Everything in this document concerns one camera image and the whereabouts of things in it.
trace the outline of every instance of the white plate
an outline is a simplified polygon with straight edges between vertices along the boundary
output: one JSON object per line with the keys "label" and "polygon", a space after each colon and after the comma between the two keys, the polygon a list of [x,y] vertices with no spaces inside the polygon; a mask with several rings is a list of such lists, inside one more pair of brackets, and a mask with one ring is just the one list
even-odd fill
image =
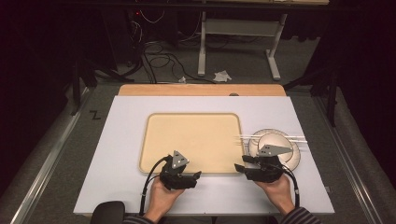
{"label": "white plate", "polygon": [[253,135],[262,135],[259,138],[252,138],[248,141],[248,152],[250,156],[257,156],[257,152],[259,148],[262,148],[264,145],[274,145],[279,147],[289,147],[292,148],[292,152],[281,154],[278,157],[281,161],[284,161],[289,169],[294,170],[298,163],[300,162],[300,149],[298,148],[296,143],[290,142],[285,136],[288,136],[285,133],[282,133],[276,129],[263,129],[255,132]]}

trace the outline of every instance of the human hand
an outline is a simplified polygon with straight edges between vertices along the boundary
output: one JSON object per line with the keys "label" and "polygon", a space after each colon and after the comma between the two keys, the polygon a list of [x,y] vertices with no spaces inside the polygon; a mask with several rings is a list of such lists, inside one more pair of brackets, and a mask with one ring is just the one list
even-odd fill
{"label": "human hand", "polygon": [[184,189],[169,190],[157,176],[151,185],[148,211],[144,217],[154,223],[158,223],[169,209],[171,209],[177,197],[184,192]]}
{"label": "human hand", "polygon": [[290,181],[285,175],[272,183],[255,183],[264,190],[268,199],[283,216],[294,209],[290,194]]}

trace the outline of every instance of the floor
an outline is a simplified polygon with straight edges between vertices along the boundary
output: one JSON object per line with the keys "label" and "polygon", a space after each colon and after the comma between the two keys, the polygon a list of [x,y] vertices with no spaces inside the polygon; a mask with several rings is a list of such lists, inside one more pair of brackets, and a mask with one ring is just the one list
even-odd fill
{"label": "floor", "polygon": [[[178,49],[155,42],[146,49],[148,59],[144,63],[147,69],[140,69],[130,78],[138,83],[150,83],[155,74],[154,79],[158,83],[180,82],[183,77],[188,83],[211,83],[216,82],[213,80],[215,73],[226,71],[231,79],[217,83],[284,85],[304,73],[318,39],[305,42],[298,42],[297,38],[281,40],[276,52],[280,81],[272,80],[263,57],[263,51],[271,43],[265,38],[233,36],[224,39],[216,36],[208,41],[206,75],[198,77],[195,75],[198,62],[196,41],[181,42]],[[119,66],[120,73],[128,69],[124,64]],[[73,110],[70,101],[36,146],[0,201],[0,223],[10,223],[13,218],[12,223],[89,223],[88,218],[75,216],[71,210],[80,186],[73,184],[68,189],[65,186],[74,181],[83,182],[85,175],[77,175],[76,172],[88,169],[89,161],[84,159],[84,162],[78,162],[78,158],[91,158],[97,144],[96,138],[90,140],[83,136],[89,133],[99,138],[112,97],[121,85],[108,78],[99,77],[98,81],[96,89],[82,89],[84,104],[79,113],[70,115]],[[310,147],[313,148],[315,161],[323,174],[323,181],[329,187],[336,210],[336,215],[322,216],[322,220],[326,223],[346,220],[360,220],[354,223],[394,223],[396,200],[389,200],[389,197],[396,199],[394,188],[389,187],[386,176],[370,154],[356,123],[348,113],[342,93],[337,92],[336,127],[333,128],[323,116],[326,99],[311,97],[309,88],[298,86],[288,91],[288,96],[292,97],[306,136],[315,137]],[[71,90],[67,94],[71,99]],[[102,119],[93,122],[95,111],[96,116]],[[321,125],[326,136],[318,134],[316,125]],[[76,146],[84,146],[86,150],[76,151]],[[329,157],[337,158],[338,163],[331,163]],[[49,159],[54,161],[51,165],[46,162]],[[35,195],[29,192],[34,189]]]}

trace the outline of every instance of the beige tray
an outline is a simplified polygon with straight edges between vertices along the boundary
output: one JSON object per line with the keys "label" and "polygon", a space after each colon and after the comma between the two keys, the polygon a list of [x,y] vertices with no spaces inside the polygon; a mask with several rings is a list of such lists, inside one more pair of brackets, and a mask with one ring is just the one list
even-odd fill
{"label": "beige tray", "polygon": [[[140,171],[174,150],[190,163],[185,173],[236,174],[234,164],[243,164],[239,118],[232,113],[155,113],[148,117],[140,157]],[[159,173],[164,162],[155,173]]]}

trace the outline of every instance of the sleeve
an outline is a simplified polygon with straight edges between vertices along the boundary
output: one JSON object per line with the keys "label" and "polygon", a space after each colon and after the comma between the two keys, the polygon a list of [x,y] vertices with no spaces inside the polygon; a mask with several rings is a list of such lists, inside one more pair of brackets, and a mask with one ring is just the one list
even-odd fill
{"label": "sleeve", "polygon": [[297,207],[289,212],[281,224],[321,224],[321,221],[303,207]]}
{"label": "sleeve", "polygon": [[122,224],[154,224],[154,222],[145,217],[129,216],[123,220]]}

